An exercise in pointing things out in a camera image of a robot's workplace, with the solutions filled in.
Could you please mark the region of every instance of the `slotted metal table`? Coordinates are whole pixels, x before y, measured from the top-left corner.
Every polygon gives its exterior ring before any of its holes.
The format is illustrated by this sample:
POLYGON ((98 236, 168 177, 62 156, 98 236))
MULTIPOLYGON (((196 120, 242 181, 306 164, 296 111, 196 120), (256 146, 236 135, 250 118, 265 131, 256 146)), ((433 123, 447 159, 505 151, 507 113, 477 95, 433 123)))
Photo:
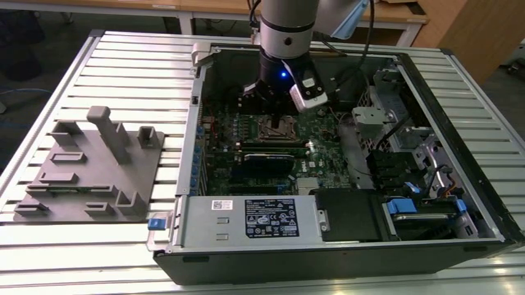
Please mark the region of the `slotted metal table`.
MULTIPOLYGON (((249 44, 249 39, 105 32, 89 38, 55 94, 0 177, 0 293, 101 294, 520 294, 525 289, 525 247, 476 259, 432 275, 268 283, 178 286, 147 251, 146 224, 17 225, 25 198, 55 140, 55 121, 81 120, 93 105, 111 107, 127 130, 154 125, 168 134, 150 214, 174 206, 193 75, 193 44, 249 44)), ((363 49, 339 44, 341 49, 363 49)), ((439 49, 373 46, 411 54, 480 166, 525 228, 525 143, 453 55, 439 49)), ((157 242, 168 242, 160 232, 157 242)))

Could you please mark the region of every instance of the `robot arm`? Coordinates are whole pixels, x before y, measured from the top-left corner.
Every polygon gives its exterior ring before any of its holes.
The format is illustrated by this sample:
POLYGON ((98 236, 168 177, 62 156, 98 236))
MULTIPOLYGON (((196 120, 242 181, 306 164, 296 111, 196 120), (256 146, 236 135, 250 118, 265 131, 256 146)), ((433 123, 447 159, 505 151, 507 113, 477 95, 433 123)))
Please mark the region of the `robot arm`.
POLYGON ((261 70, 249 88, 265 97, 276 121, 290 96, 298 112, 328 102, 310 43, 314 30, 349 38, 367 9, 368 0, 265 0, 261 15, 261 70))

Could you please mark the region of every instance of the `motherboard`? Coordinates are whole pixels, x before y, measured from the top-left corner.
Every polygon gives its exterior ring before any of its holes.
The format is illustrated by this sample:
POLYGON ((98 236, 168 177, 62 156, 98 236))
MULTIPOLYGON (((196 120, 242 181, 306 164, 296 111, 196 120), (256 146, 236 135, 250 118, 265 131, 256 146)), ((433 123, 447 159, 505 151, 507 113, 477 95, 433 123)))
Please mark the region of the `motherboard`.
POLYGON ((341 151, 340 119, 329 108, 284 116, 204 108, 208 195, 302 195, 353 187, 341 151))

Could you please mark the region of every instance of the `power supply label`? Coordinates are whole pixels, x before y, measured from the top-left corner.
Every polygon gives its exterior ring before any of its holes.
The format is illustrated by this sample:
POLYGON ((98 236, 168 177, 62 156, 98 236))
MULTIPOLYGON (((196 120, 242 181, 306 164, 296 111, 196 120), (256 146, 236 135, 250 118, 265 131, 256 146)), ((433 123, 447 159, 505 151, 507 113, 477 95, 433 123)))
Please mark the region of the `power supply label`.
POLYGON ((249 238, 300 236, 296 200, 246 200, 246 235, 249 238))

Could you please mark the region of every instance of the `blue tab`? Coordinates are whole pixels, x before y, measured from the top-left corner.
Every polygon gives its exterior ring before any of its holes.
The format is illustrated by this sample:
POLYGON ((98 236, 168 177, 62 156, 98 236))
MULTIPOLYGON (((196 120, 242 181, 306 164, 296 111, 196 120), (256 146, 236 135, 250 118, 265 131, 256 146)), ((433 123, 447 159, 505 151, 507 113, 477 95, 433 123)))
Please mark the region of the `blue tab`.
POLYGON ((461 213, 467 212, 467 205, 461 199, 456 200, 456 206, 459 207, 461 213))
POLYGON ((149 230, 166 230, 166 219, 153 218, 149 220, 149 230))
POLYGON ((387 208, 391 214, 419 212, 412 199, 395 199, 387 203, 387 208))
POLYGON ((412 183, 405 183, 405 184, 411 187, 412 192, 417 194, 421 193, 421 190, 417 186, 415 186, 412 183))

